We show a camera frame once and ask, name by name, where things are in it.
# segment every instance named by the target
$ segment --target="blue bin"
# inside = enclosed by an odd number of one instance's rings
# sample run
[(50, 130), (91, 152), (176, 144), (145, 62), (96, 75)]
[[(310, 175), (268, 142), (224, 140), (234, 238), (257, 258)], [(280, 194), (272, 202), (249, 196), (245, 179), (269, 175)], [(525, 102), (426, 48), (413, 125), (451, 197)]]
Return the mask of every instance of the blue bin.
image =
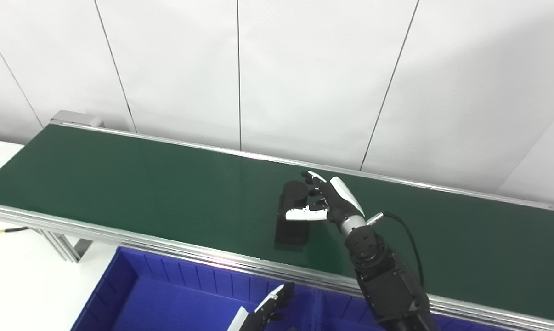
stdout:
[[(226, 331), (282, 282), (118, 248), (72, 331)], [(296, 285), (283, 320), (266, 331), (383, 331), (365, 300)], [(443, 331), (498, 331), (435, 317)]]

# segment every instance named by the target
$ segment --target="black robotic arm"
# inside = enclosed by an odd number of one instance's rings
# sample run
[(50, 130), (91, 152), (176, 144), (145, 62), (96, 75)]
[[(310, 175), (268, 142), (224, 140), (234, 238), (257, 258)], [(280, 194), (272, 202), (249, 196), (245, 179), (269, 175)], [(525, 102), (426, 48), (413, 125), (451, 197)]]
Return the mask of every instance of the black robotic arm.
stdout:
[(430, 314), (424, 288), (407, 264), (370, 226), (378, 214), (365, 220), (363, 209), (338, 177), (325, 180), (315, 172), (302, 173), (315, 186), (309, 195), (323, 197), (316, 205), (291, 209), (286, 220), (327, 219), (345, 237), (356, 279), (371, 312), (387, 331), (440, 331)]

